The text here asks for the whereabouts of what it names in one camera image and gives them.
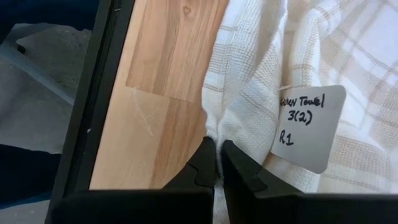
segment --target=wooden surface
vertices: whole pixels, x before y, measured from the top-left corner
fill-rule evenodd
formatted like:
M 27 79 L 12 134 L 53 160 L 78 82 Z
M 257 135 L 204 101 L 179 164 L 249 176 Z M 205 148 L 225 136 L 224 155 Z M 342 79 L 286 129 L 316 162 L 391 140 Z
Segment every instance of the wooden surface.
M 91 189 L 163 187 L 206 134 L 201 87 L 228 0 L 136 0 Z

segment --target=paper label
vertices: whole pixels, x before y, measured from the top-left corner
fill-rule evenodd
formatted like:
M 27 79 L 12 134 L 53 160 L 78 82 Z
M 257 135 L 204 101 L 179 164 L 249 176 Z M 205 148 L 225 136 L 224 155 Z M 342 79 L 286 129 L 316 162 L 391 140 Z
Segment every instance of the paper label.
M 324 172 L 346 99 L 345 88 L 294 88 L 282 91 L 281 96 L 271 152 L 317 174 Z

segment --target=checkered towel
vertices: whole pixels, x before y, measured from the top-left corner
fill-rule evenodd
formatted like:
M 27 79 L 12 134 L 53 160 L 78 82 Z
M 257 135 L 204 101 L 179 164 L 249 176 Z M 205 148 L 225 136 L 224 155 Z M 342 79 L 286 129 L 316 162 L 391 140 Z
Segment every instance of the checkered towel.
M 398 1 L 229 0 L 203 91 L 206 128 L 304 192 L 398 192 Z M 343 85 L 327 170 L 269 153 L 282 86 Z M 228 223 L 216 191 L 215 223 Z

